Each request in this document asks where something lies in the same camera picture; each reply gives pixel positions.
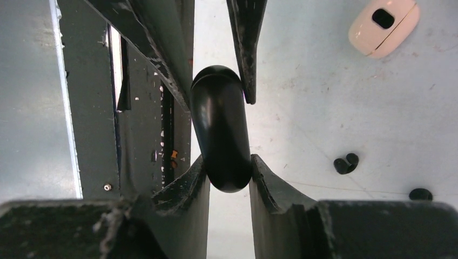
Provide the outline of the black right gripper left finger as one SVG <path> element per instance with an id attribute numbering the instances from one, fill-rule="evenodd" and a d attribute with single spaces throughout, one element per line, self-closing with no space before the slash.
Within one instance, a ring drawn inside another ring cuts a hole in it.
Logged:
<path id="1" fill-rule="evenodd" d="M 1 205 L 1 258 L 205 258 L 210 182 L 202 158 L 152 196 Z"/>

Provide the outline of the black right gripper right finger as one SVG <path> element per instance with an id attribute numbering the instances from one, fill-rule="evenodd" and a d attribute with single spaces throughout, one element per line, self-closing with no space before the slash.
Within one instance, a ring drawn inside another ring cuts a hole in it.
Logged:
<path id="1" fill-rule="evenodd" d="M 315 201 L 251 156 L 256 258 L 457 258 L 457 211 L 421 201 Z"/>

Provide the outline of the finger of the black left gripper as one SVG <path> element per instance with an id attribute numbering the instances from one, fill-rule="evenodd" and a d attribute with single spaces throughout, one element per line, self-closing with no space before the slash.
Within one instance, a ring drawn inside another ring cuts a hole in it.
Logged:
<path id="1" fill-rule="evenodd" d="M 185 112 L 190 110 L 194 1 L 89 0 L 154 67 Z"/>
<path id="2" fill-rule="evenodd" d="M 267 0 L 227 0 L 235 56 L 245 100 L 256 103 L 257 46 Z"/>

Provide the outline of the black earbud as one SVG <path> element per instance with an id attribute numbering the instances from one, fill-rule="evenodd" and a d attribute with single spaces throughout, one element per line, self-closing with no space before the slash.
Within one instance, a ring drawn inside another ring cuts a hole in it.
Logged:
<path id="1" fill-rule="evenodd" d="M 349 174 L 354 171 L 359 164 L 359 157 L 355 153 L 348 153 L 346 158 L 337 158 L 333 165 L 337 173 L 341 175 Z"/>
<path id="2" fill-rule="evenodd" d="M 413 189 L 408 197 L 412 201 L 433 201 L 433 194 L 425 188 Z"/>

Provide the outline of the black earbud charging case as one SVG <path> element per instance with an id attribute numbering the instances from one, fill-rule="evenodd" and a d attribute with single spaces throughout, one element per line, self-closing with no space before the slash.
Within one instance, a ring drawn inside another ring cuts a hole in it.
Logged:
<path id="1" fill-rule="evenodd" d="M 212 65 L 194 78 L 190 110 L 206 174 L 225 193 L 244 189 L 252 177 L 242 82 L 230 68 Z"/>

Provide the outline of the beige earbud charging case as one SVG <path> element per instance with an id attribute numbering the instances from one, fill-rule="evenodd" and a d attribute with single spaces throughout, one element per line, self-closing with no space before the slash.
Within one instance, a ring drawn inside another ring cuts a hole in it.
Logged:
<path id="1" fill-rule="evenodd" d="M 350 26 L 348 39 L 363 55 L 380 59 L 404 42 L 419 19 L 420 8 L 416 1 L 371 1 Z"/>

